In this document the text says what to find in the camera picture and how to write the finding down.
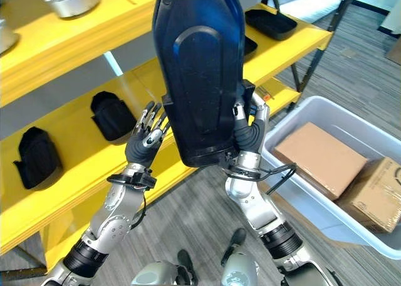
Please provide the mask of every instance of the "black bag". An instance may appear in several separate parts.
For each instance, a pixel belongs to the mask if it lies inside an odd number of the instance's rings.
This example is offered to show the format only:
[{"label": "black bag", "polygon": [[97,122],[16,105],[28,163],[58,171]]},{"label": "black bag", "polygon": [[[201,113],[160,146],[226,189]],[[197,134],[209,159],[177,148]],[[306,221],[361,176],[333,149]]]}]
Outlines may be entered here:
[{"label": "black bag", "polygon": [[114,93],[102,91],[93,97],[90,108],[95,114],[93,121],[107,141],[127,142],[137,121],[124,101]]},{"label": "black bag", "polygon": [[44,188],[55,183],[63,167],[54,143],[44,130],[32,127],[18,146],[21,161],[14,161],[26,189]]},{"label": "black bag", "polygon": [[157,0],[153,32],[167,94],[163,107],[182,162],[191,167],[235,156],[232,107],[242,80],[245,22],[238,0]]}]

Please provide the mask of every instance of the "black cable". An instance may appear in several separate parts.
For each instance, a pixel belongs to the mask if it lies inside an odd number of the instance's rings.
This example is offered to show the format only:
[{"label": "black cable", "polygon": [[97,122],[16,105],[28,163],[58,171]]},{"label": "black cable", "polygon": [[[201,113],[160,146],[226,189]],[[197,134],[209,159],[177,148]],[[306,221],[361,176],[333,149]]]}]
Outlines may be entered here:
[{"label": "black cable", "polygon": [[237,178],[239,180],[244,180],[244,181],[263,181],[267,177],[271,175],[275,175],[277,173],[281,173],[283,171],[289,170],[285,176],[281,177],[281,180],[278,181],[269,191],[266,192],[267,195],[270,195],[272,192],[276,191],[278,187],[280,187],[285,181],[287,181],[289,178],[291,178],[294,173],[296,172],[296,163],[290,163],[290,164],[285,164],[283,166],[277,167],[272,170],[266,170],[263,168],[259,168],[259,170],[266,172],[266,174],[260,178],[244,178],[242,176],[237,176],[237,175],[232,175],[232,174],[227,174],[229,178]]},{"label": "black cable", "polygon": [[142,209],[142,214],[140,215],[139,219],[137,220],[137,222],[135,222],[132,226],[131,226],[131,230],[133,230],[134,228],[136,228],[137,226],[139,226],[139,224],[142,222],[143,218],[145,217],[145,212],[146,212],[146,198],[145,198],[145,192],[143,193],[143,209]]},{"label": "black cable", "polygon": [[282,176],[282,177],[281,177],[281,180],[278,181],[273,187],[271,187],[271,188],[266,192],[266,194],[267,194],[267,195],[270,195],[270,194],[272,194],[274,191],[276,191],[277,188],[280,187],[282,184],[284,184],[284,182],[287,181],[289,178],[291,178],[291,177],[294,175],[295,172],[296,172],[296,168],[291,169],[289,172],[287,172],[287,174],[286,174],[285,176]]}]

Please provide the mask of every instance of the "yellow metal shelving unit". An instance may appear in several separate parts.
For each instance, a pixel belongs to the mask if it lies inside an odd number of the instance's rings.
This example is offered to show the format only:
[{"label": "yellow metal shelving unit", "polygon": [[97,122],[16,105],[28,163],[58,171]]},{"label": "yellow metal shelving unit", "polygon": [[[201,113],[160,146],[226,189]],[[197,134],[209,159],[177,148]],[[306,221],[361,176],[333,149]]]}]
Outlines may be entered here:
[{"label": "yellow metal shelving unit", "polygon": [[20,35],[0,58],[0,107],[152,28],[155,0],[101,0],[60,19],[43,0],[5,0],[2,17]]},{"label": "yellow metal shelving unit", "polygon": [[[102,0],[92,12],[71,21],[58,19],[45,4],[39,9],[30,6],[32,14],[17,18],[18,8],[24,4],[28,5],[28,1],[10,0],[4,7],[3,16],[22,38],[0,58],[1,106],[150,31],[155,0]],[[257,8],[274,12],[263,5]],[[272,40],[246,27],[247,36],[258,43],[258,48],[244,64],[244,78],[269,91],[271,114],[296,102],[300,95],[272,77],[312,50],[325,49],[331,38],[328,31],[297,22],[296,32],[285,41]],[[105,178],[126,164],[125,146],[107,143],[90,118],[91,99],[103,90],[116,93],[138,118],[149,100],[160,100],[165,94],[157,59],[65,104],[1,142],[1,254],[40,231],[46,263],[51,269],[70,250],[102,204],[108,188]],[[19,159],[22,134],[31,126],[49,133],[65,170],[57,183],[41,191],[25,190],[13,165]],[[149,202],[195,170],[182,164],[171,132],[152,169],[158,182],[147,193]]]}]

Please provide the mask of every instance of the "robot forearm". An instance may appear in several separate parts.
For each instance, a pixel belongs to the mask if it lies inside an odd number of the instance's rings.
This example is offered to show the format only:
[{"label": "robot forearm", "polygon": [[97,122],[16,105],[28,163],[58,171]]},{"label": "robot forearm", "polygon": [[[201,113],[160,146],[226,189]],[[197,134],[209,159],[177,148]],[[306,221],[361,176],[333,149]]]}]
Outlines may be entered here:
[{"label": "robot forearm", "polygon": [[[119,176],[138,174],[146,175],[145,167],[129,163]],[[132,229],[134,215],[143,203],[146,187],[124,184],[123,180],[112,184],[104,205],[93,216],[90,226],[42,285],[49,286],[50,281],[62,286],[91,285],[108,254]]]}]

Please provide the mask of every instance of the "black robotic glove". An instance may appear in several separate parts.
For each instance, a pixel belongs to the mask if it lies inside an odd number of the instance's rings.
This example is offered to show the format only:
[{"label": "black robotic glove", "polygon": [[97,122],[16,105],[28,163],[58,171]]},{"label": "black robotic glove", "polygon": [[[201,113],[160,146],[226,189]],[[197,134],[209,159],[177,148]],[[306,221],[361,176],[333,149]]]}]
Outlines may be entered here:
[{"label": "black robotic glove", "polygon": [[166,114],[163,113],[159,120],[154,124],[157,113],[162,108],[160,103],[151,101],[142,111],[140,119],[137,121],[132,131],[131,138],[125,147],[125,156],[129,163],[141,164],[149,168],[162,145],[164,136],[170,128],[170,123],[166,123],[162,128]]},{"label": "black robotic glove", "polygon": [[259,153],[262,145],[266,125],[269,118],[269,108],[263,100],[254,93],[252,102],[256,106],[255,119],[252,125],[248,125],[244,105],[237,102],[232,111],[234,113],[234,138],[238,148],[242,151]]}]

